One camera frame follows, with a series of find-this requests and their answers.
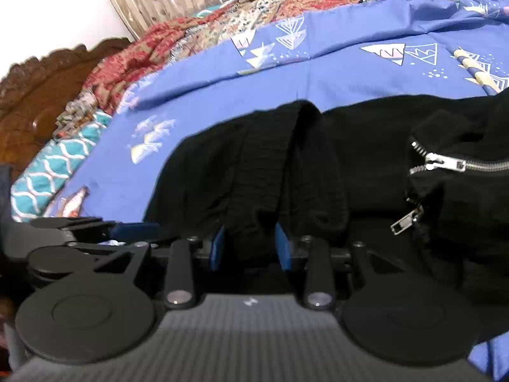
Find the red patterned quilt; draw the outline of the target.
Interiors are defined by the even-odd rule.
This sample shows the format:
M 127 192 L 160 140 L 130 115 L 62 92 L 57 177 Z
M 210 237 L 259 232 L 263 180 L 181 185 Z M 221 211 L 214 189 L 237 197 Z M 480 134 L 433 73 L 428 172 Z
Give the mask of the red patterned quilt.
M 52 136 L 62 139 L 75 135 L 98 111 L 114 115 L 123 94 L 136 80 L 233 35 L 305 11 L 369 1 L 373 0 L 227 0 L 190 17 L 154 24 L 140 40 L 96 64 L 78 96 L 57 117 Z

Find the carved wooden headboard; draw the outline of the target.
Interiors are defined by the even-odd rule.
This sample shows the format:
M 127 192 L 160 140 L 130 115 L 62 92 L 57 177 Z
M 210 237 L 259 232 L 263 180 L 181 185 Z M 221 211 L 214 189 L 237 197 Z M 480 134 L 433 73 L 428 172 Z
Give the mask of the carved wooden headboard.
M 14 64 L 1 80 L 1 162 L 16 180 L 50 141 L 56 117 L 78 96 L 85 79 L 104 58 L 124 50 L 126 38 L 110 38 L 89 50 L 59 49 Z

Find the blue printed bedsheet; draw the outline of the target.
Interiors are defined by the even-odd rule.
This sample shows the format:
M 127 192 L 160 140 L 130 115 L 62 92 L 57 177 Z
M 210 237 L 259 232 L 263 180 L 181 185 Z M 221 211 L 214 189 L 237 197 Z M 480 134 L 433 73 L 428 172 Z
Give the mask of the blue printed bedsheet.
M 306 99 L 320 110 L 392 95 L 487 96 L 453 56 L 463 48 L 508 87 L 508 0 L 377 0 L 310 11 L 233 37 L 132 85 L 70 189 L 88 215 L 138 221 L 164 160 L 188 135 Z M 212 294 L 163 316 L 120 357 L 84 366 L 32 360 L 18 381 L 484 381 L 508 369 L 508 337 L 466 360 L 392 365 L 355 347 L 329 313 L 289 293 Z

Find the teal white patterned pillow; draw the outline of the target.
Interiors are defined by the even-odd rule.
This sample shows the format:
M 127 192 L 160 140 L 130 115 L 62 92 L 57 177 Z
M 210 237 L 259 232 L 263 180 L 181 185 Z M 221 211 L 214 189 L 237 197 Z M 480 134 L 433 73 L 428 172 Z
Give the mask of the teal white patterned pillow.
M 89 157 L 112 117 L 102 111 L 66 139 L 49 141 L 10 189 L 11 216 L 26 223 L 42 216 L 47 207 Z

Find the black pants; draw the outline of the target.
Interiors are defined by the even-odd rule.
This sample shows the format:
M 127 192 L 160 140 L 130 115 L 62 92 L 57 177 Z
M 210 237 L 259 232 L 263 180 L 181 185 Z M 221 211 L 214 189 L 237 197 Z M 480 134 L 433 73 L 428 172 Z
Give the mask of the black pants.
M 508 95 L 297 100 L 185 138 L 144 214 L 166 239 L 223 233 L 218 286 L 282 286 L 277 227 L 365 242 L 463 294 L 481 335 L 508 329 Z

